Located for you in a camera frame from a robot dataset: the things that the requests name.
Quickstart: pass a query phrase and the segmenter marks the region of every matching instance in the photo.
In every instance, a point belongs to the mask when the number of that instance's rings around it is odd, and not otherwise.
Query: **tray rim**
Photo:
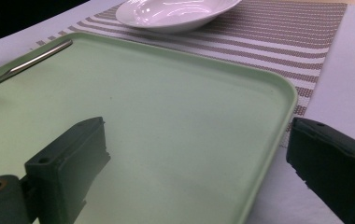
[[[49,43],[47,43],[43,46],[40,46],[39,48],[34,49],[34,50],[22,55],[21,57],[18,57],[16,59],[0,66],[0,76],[2,74],[4,74],[7,70],[9,70],[10,68],[13,68],[15,66],[18,66],[22,63],[25,63],[25,62],[33,59],[34,57],[38,56],[39,54],[64,42],[67,39],[72,39],[73,44],[74,44],[75,39],[88,39],[88,38],[90,40],[95,39],[95,40],[100,40],[103,42],[106,42],[106,41],[113,42],[114,41],[114,42],[120,42],[120,43],[128,44],[128,45],[137,45],[137,46],[141,46],[141,47],[148,48],[148,49],[165,51],[165,52],[168,52],[171,54],[180,54],[182,56],[198,58],[199,60],[205,60],[205,61],[210,61],[210,62],[219,63],[219,64],[226,64],[227,66],[232,66],[232,67],[236,67],[236,68],[249,69],[252,71],[257,71],[262,74],[265,74],[265,76],[271,76],[274,79],[278,79],[278,82],[283,83],[283,85],[285,85],[285,87],[288,88],[284,91],[291,92],[291,104],[290,104],[289,108],[287,108],[287,116],[285,116],[284,119],[281,120],[281,123],[283,123],[284,126],[280,128],[278,134],[276,135],[276,138],[275,138],[276,140],[273,142],[272,146],[269,149],[269,153],[267,154],[267,156],[264,157],[263,167],[261,170],[259,170],[258,177],[256,178],[255,182],[252,185],[253,189],[248,193],[248,198],[247,198],[246,204],[242,207],[243,211],[242,211],[241,216],[238,219],[238,221],[239,221],[239,223],[244,223],[248,218],[248,215],[251,211],[251,207],[253,206],[253,203],[257,197],[257,193],[259,192],[260,186],[265,178],[266,173],[268,172],[268,169],[270,167],[272,159],[274,158],[275,153],[279,147],[280,141],[282,140],[283,135],[286,133],[286,128],[288,127],[288,125],[293,117],[293,111],[294,111],[295,107],[297,106],[298,93],[297,93],[296,88],[292,85],[292,83],[284,76],[277,74],[275,72],[271,72],[271,71],[267,71],[267,70],[263,70],[263,69],[259,69],[259,68],[255,68],[255,67],[250,67],[250,66],[246,66],[243,64],[231,63],[231,62],[227,62],[224,60],[206,57],[203,55],[179,51],[176,49],[167,49],[167,48],[163,48],[163,47],[152,46],[152,45],[148,45],[148,44],[144,44],[144,43],[134,42],[131,40],[120,39],[117,37],[110,37],[110,36],[105,36],[105,35],[94,35],[94,34],[88,34],[88,33],[71,33],[71,34],[60,36],[54,40],[51,40]]]

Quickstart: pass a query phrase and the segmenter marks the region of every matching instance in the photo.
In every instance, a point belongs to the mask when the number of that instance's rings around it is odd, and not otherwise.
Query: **black clamp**
[[[25,163],[26,176],[0,176],[0,224],[71,224],[110,160],[102,118],[77,123]]]
[[[314,120],[293,120],[287,153],[296,173],[346,224],[355,224],[355,140]]]

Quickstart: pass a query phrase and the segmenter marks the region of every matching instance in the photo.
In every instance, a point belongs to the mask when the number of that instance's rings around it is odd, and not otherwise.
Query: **white bowl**
[[[241,0],[129,0],[117,9],[125,25],[158,33],[196,29],[231,9]]]

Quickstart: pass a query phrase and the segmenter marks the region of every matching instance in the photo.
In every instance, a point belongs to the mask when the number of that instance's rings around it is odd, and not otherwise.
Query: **table surface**
[[[0,39],[0,66],[37,48],[36,41],[72,23],[116,6],[121,0],[91,0],[14,35]],[[336,2],[313,0],[313,2]],[[355,138],[355,5],[348,3],[319,82],[305,113]],[[285,161],[286,149],[277,152],[248,218],[248,224],[340,224],[327,206]]]

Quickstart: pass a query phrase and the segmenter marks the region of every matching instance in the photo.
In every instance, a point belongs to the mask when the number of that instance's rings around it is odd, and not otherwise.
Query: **gray placemat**
[[[295,117],[302,117],[320,76],[346,4],[248,0],[204,27],[182,35],[130,28],[116,20],[120,5],[72,24],[58,36],[86,32],[177,49],[276,72],[297,89]],[[286,146],[288,136],[282,141]]]

